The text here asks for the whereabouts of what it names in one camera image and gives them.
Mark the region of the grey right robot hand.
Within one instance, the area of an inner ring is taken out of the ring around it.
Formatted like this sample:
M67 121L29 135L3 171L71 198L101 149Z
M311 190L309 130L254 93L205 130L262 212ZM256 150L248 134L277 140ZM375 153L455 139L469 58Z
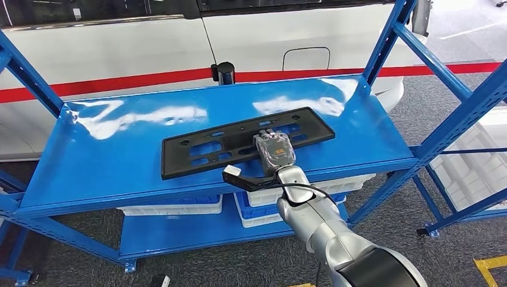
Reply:
M261 159L265 176L273 176L277 170L295 163L296 156L286 133L272 129L260 130L253 136L254 145Z

